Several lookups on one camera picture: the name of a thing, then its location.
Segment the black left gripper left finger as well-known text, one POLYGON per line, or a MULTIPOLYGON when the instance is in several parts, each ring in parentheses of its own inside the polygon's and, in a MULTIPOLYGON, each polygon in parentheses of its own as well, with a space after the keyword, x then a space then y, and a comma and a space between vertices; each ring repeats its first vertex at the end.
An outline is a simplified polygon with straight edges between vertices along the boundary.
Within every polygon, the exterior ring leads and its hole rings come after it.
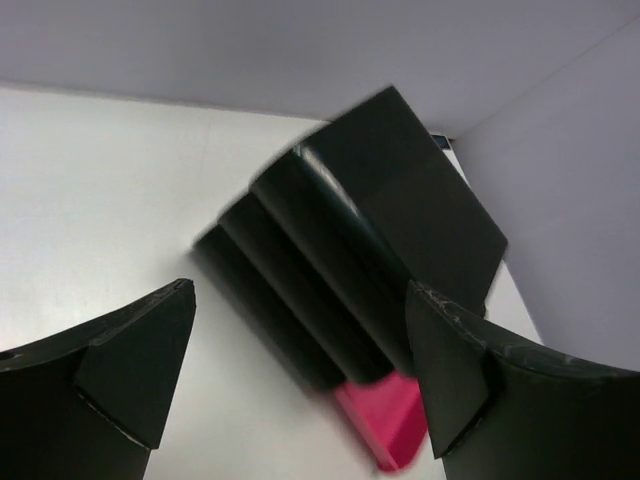
POLYGON ((4 479, 141 479, 164 433, 196 312, 177 279, 1 354, 4 479))

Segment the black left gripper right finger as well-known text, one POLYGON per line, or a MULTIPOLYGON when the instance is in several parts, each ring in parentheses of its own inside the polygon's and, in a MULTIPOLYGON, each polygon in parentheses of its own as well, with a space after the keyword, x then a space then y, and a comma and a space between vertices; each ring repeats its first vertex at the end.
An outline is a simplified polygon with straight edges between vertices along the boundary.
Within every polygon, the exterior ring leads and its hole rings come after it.
POLYGON ((635 479, 639 375, 555 351, 411 282, 406 320, 450 479, 635 479))

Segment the pink bottom drawer black knob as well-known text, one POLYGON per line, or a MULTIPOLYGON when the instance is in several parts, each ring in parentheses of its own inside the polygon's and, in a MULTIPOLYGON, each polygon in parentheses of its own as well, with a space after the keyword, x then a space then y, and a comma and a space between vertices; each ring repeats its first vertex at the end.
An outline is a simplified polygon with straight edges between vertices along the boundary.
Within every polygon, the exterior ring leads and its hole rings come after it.
POLYGON ((427 437, 418 382, 397 372, 371 385, 346 382, 333 396, 379 471, 399 473, 417 457, 427 437))

